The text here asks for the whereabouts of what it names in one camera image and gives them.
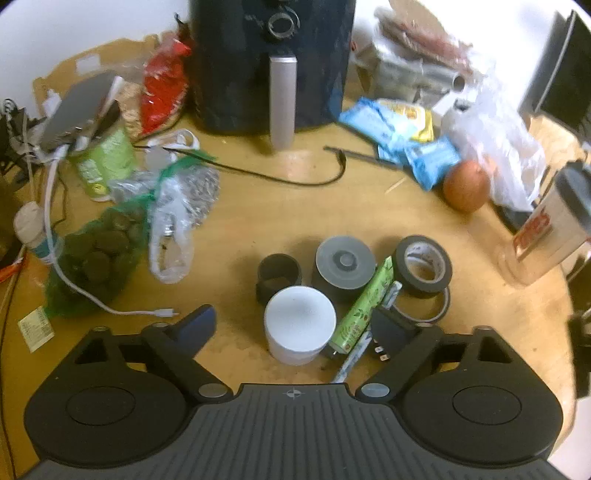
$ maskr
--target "paper label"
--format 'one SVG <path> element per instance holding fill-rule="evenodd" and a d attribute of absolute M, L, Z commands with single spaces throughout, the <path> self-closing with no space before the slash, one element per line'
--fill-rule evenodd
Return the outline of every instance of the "paper label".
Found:
<path fill-rule="evenodd" d="M 43 307 L 38 307 L 18 322 L 22 337 L 31 353 L 51 340 L 55 335 Z"/>
<path fill-rule="evenodd" d="M 518 262 L 521 262 L 532 249 L 553 230 L 552 220 L 542 208 L 536 216 L 531 216 L 521 230 L 513 237 L 513 249 Z"/>

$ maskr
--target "air fryer knob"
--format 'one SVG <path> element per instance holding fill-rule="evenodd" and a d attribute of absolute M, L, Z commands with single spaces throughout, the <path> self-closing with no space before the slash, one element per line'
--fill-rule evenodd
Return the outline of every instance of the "air fryer knob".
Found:
<path fill-rule="evenodd" d="M 277 40 L 285 40 L 295 33 L 296 23 L 290 14 L 277 12 L 267 21 L 267 30 Z"/>

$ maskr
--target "round wooden table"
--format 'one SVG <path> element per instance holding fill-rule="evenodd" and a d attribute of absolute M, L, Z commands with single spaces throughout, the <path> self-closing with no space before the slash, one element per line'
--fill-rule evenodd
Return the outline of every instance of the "round wooden table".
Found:
<path fill-rule="evenodd" d="M 188 119 L 180 127 L 190 127 Z M 371 153 L 371 146 L 337 125 L 296 135 L 289 152 L 270 154 L 264 138 L 216 137 L 195 130 L 202 148 L 222 163 L 293 180 L 318 181 L 338 171 L 335 156 L 324 145 Z M 107 207 L 91 202 L 71 169 L 68 220 L 62 234 L 74 232 Z M 388 189 L 407 178 L 394 190 Z M 60 204 L 60 195 L 55 205 Z M 61 212 L 54 207 L 55 217 Z M 476 325 L 494 327 L 529 363 L 560 400 L 563 432 L 574 415 L 574 381 L 566 320 L 571 304 L 566 282 L 555 268 L 535 284 L 515 289 L 501 277 L 494 251 L 510 237 L 490 206 L 472 216 L 449 208 L 436 192 L 426 193 L 402 171 L 349 160 L 336 184 L 293 187 L 232 173 L 220 174 L 220 198 L 205 223 L 194 230 L 194 258 L 189 275 L 175 285 L 159 283 L 143 261 L 117 309 L 173 307 L 182 316 L 210 303 L 218 315 L 217 332 L 196 359 L 235 391 L 241 383 L 324 383 L 338 369 L 317 358 L 303 367 L 277 362 L 267 351 L 262 316 L 255 300 L 256 269 L 269 254 L 296 258 L 309 283 L 319 243 L 333 235 L 352 235 L 371 247 L 378 261 L 397 242 L 413 234 L 439 242 L 453 263 L 452 303 L 440 323 L 446 332 L 469 333 Z M 137 333 L 153 317 L 116 317 L 105 313 L 79 319 L 53 319 L 56 335 L 29 353 L 17 321 L 43 304 L 47 268 L 29 256 L 12 303 L 2 358 L 5 412 L 17 473 L 37 461 L 23 427 L 23 411 L 31 394 L 59 360 L 93 326 L 114 333 Z M 365 355 L 348 379 L 352 391 L 381 367 Z"/>

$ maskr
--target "green mesh bag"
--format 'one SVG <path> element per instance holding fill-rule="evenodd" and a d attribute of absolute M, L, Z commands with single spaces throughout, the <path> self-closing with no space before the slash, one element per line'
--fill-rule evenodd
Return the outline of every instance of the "green mesh bag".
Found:
<path fill-rule="evenodd" d="M 58 259 L 66 277 L 103 303 L 111 302 L 123 290 L 148 245 L 151 201 L 151 195 L 144 195 L 112 206 L 99 219 L 67 235 Z M 68 287 L 53 268 L 45 289 L 49 317 L 78 317 L 99 309 Z"/>

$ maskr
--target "green tube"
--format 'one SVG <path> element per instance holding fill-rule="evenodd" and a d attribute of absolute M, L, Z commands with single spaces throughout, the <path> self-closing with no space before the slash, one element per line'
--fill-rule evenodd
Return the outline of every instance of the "green tube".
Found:
<path fill-rule="evenodd" d="M 372 309 L 382 301 L 393 280 L 392 257 L 388 257 L 337 325 L 328 343 L 331 348 L 338 353 L 351 351 L 367 327 Z"/>

